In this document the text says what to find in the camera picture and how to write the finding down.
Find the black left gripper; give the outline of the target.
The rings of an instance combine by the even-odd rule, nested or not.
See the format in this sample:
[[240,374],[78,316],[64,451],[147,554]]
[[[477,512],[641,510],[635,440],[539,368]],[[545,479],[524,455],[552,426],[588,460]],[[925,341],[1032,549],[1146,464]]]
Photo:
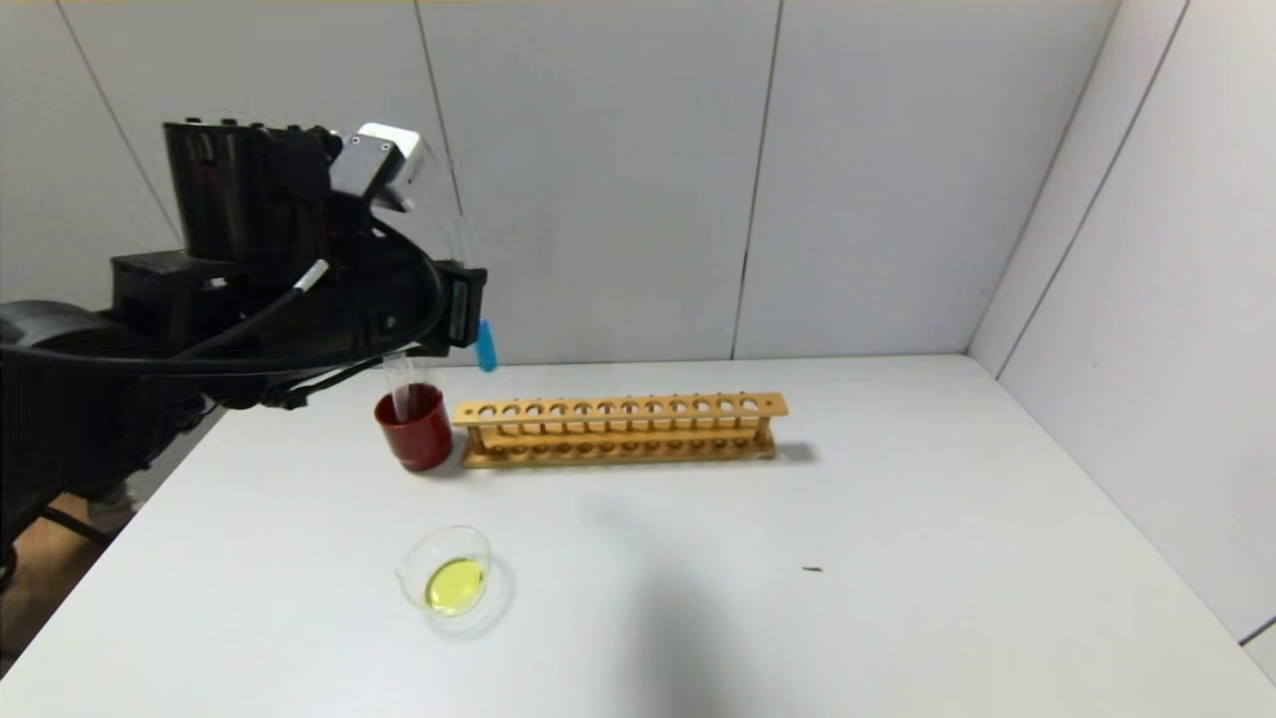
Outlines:
[[370,346],[429,358],[473,346],[489,277],[484,267],[431,258],[410,258],[374,275],[365,286]]

